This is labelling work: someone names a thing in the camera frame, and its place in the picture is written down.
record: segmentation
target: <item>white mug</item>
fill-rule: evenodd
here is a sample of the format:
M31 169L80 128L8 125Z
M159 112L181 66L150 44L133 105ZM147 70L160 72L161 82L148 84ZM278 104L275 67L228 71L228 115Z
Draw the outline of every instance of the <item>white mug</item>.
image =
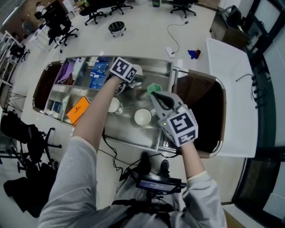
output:
M108 113L119 116L123 113L123 111L123 104L120 102L120 100L118 98L112 98Z
M152 117L156 114L156 110L139 109L134 114L134 121L139 126L147 126L152 121Z

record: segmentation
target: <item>white table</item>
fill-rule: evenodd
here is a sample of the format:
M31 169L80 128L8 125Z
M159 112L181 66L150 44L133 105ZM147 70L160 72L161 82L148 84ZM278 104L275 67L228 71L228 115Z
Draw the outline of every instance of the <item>white table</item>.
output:
M42 51L50 51L50 49L48 49L46 47L45 44L42 43L42 41L40 41L39 37L42 37L43 39L45 39L47 42L49 41L49 37L44 33L44 29L47 28L46 25L44 25L41 29L38 28L34 33L33 36L30 38L29 42L33 42L39 49L41 49Z
M217 155L253 158L257 147L258 112L252 97L252 80L246 76L236 82L243 75L252 74L248 56L214 39L207 39L201 52L196 70L215 76L226 89L224 142Z

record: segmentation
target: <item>orange box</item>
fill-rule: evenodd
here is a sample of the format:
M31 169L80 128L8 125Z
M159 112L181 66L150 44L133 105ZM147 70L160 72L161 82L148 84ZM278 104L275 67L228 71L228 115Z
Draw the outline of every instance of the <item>orange box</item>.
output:
M89 106L89 102L86 97L82 97L76 105L68 112L67 116L72 122L73 126L78 123L79 118L85 112L87 107Z

